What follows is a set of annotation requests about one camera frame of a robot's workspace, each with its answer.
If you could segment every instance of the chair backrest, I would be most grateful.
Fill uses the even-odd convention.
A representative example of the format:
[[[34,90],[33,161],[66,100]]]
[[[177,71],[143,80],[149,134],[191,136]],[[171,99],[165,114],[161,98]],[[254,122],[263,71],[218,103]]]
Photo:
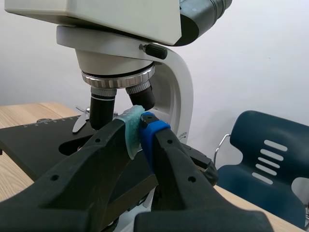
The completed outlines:
[[[246,111],[231,133],[230,143],[243,154],[243,168],[291,186],[298,177],[309,178],[309,127],[276,116]]]

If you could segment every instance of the black knob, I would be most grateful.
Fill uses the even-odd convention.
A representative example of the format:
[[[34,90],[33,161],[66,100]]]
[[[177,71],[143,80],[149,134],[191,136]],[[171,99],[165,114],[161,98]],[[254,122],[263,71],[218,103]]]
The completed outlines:
[[[153,44],[146,45],[143,50],[147,55],[158,59],[165,59],[168,56],[168,50],[166,48]]]

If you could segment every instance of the objective lens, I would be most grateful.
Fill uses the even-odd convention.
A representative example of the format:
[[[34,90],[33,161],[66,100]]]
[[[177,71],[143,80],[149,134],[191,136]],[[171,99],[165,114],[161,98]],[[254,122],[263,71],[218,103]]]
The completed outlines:
[[[153,88],[149,80],[138,86],[127,88],[126,92],[133,105],[141,105],[145,110],[150,110],[155,106]]]
[[[89,122],[93,129],[100,130],[112,121],[117,90],[91,87]]]

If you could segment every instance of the silver ring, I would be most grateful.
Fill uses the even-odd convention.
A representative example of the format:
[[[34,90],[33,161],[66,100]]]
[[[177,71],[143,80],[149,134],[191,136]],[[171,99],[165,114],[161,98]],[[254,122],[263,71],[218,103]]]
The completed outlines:
[[[95,88],[127,88],[148,81],[153,76],[154,73],[155,73],[155,65],[153,65],[152,67],[141,73],[132,76],[116,77],[116,78],[97,78],[84,72],[82,72],[82,76],[83,80],[87,84]]]
[[[139,93],[142,92],[143,90],[147,89],[150,87],[150,81],[146,81],[144,83],[139,84],[138,86],[133,86],[131,88],[126,88],[126,93],[131,95],[131,94],[135,94],[135,93]]]
[[[113,88],[112,89],[95,88],[92,86],[91,93],[103,97],[114,97],[117,94],[117,90]]]

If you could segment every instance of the white wall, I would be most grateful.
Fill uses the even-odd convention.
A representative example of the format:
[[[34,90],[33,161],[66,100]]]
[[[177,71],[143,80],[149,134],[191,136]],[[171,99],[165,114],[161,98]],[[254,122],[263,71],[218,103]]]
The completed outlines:
[[[0,0],[0,105],[60,102],[89,105],[73,49],[56,44],[56,26],[11,15]],[[196,42],[175,48],[194,83],[189,145],[208,157],[238,115],[253,109],[309,125],[309,2],[234,0]],[[130,106],[123,91],[116,111]],[[218,166],[238,163],[227,143]],[[294,186],[309,201],[309,182]]]

